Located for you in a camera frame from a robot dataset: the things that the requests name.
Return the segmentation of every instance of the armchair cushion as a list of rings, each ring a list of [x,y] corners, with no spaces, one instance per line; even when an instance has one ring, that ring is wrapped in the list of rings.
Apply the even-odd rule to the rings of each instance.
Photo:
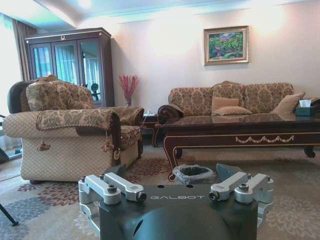
[[[121,125],[128,126],[139,126],[145,111],[140,106],[114,106],[108,109],[119,116]]]
[[[46,110],[38,115],[36,127],[40,131],[68,127],[93,127],[109,130],[113,114],[116,113],[108,108]]]
[[[140,137],[139,126],[121,126],[121,150],[130,148]]]
[[[94,108],[89,89],[56,80],[51,75],[28,85],[25,93],[31,111]]]

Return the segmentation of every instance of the cushion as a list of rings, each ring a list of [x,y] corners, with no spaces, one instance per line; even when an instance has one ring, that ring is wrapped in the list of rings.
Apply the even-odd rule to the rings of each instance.
[[[212,89],[210,87],[179,87],[170,91],[169,103],[177,105],[185,117],[210,116]]]
[[[31,111],[93,109],[94,101],[89,89],[54,76],[42,77],[25,90]]]
[[[212,87],[212,94],[215,97],[238,99],[237,106],[244,107],[245,86],[242,84],[224,81]]]
[[[225,106],[215,110],[213,116],[227,116],[227,115],[248,115],[252,114],[251,111],[241,107],[241,106]]]
[[[270,113],[286,95],[294,94],[290,83],[249,84],[244,88],[244,107],[254,114]]]
[[[121,126],[121,150],[128,149],[141,137],[139,126]]]
[[[299,100],[301,100],[305,94],[306,94],[305,92],[301,92],[301,93],[285,96],[280,101],[278,106],[276,106],[276,108],[272,111],[272,113],[292,114],[294,112],[294,110],[296,109],[296,107],[299,103]]]
[[[215,110],[218,110],[224,107],[237,107],[237,106],[239,106],[239,99],[237,98],[213,96],[211,112],[214,112]]]

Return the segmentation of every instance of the trash bag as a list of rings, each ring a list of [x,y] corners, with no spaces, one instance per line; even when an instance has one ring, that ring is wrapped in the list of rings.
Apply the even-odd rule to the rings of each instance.
[[[216,173],[210,168],[199,165],[180,165],[173,169],[175,179],[179,184],[213,184]]]

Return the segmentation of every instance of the ceiling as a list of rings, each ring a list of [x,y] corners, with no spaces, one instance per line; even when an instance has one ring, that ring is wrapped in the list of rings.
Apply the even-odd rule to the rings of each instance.
[[[192,15],[312,0],[10,0],[0,12],[45,32],[76,29],[83,21],[105,16],[115,24],[155,19],[183,10]]]

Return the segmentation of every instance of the glass cabinet door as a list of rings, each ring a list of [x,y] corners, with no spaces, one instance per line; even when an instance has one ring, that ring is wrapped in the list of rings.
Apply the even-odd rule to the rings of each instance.
[[[32,44],[31,55],[33,78],[53,74],[50,43]]]
[[[80,49],[82,85],[91,91],[95,104],[101,103],[103,99],[101,88],[103,86],[99,39],[78,40],[78,47]]]
[[[51,46],[54,75],[62,81],[79,85],[77,42],[55,42]]]

